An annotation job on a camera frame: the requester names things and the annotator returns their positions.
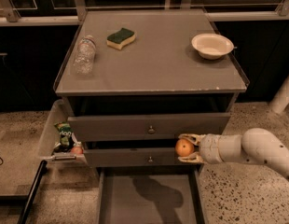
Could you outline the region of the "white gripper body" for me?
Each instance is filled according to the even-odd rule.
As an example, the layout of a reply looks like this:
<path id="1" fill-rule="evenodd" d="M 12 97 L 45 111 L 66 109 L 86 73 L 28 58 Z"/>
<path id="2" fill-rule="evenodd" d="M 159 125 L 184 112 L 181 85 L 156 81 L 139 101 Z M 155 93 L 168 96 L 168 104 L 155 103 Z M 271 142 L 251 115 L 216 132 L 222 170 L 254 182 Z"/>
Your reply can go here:
<path id="1" fill-rule="evenodd" d="M 203 160 L 210 164 L 220 162 L 219 135 L 207 134 L 200 141 L 200 155 Z"/>

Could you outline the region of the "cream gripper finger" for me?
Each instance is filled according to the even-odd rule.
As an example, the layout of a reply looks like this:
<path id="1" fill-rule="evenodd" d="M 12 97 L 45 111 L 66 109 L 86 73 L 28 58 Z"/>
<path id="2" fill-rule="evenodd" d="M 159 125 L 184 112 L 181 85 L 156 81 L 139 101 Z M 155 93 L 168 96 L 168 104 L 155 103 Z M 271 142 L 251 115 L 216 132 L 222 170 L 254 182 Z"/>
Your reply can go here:
<path id="1" fill-rule="evenodd" d="M 185 162 L 185 163 L 194 163 L 194 164 L 204 163 L 203 158 L 201 157 L 201 155 L 198 152 L 194 152 L 194 153 L 190 154 L 189 156 L 185 156 L 185 157 L 179 156 L 178 160 L 180 162 Z"/>
<path id="2" fill-rule="evenodd" d="M 205 137 L 204 134 L 194 134 L 194 133 L 181 133 L 178 138 L 185 139 L 192 143 L 194 146 L 198 146 L 201 140 Z"/>

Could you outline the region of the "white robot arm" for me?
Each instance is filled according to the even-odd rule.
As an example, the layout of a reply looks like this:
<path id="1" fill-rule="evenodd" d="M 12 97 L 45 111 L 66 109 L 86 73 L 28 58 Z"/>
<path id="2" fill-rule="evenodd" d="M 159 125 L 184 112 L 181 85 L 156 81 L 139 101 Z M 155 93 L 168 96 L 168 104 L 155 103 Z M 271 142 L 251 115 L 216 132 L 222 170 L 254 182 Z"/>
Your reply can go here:
<path id="1" fill-rule="evenodd" d="M 289 182 L 289 149 L 265 129 L 249 129 L 243 135 L 182 133 L 175 152 L 180 162 L 265 165 Z"/>

